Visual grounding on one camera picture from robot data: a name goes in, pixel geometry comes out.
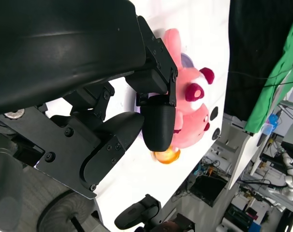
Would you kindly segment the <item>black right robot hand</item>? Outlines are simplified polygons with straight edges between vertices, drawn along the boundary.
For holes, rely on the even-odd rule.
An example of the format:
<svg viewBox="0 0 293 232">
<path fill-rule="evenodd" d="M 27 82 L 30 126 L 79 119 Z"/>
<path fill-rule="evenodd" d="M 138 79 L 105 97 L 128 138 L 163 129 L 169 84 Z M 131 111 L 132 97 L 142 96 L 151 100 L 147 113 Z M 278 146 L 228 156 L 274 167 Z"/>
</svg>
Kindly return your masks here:
<svg viewBox="0 0 293 232">
<path fill-rule="evenodd" d="M 132 204 L 120 213 L 114 221 L 120 230 L 132 228 L 140 223 L 137 232 L 193 232 L 195 223 L 178 213 L 172 220 L 162 219 L 161 202 L 147 194 L 142 200 Z"/>
</svg>

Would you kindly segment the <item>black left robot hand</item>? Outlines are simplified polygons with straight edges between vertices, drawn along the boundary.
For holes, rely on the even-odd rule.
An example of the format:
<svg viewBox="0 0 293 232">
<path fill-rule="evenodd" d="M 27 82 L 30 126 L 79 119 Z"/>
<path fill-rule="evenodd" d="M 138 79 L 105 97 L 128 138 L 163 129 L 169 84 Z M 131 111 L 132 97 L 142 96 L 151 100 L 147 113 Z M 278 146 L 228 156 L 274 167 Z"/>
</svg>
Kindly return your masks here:
<svg viewBox="0 0 293 232">
<path fill-rule="evenodd" d="M 139 134 L 169 147 L 177 75 L 128 0 L 0 0 L 0 152 L 93 199 Z"/>
</svg>

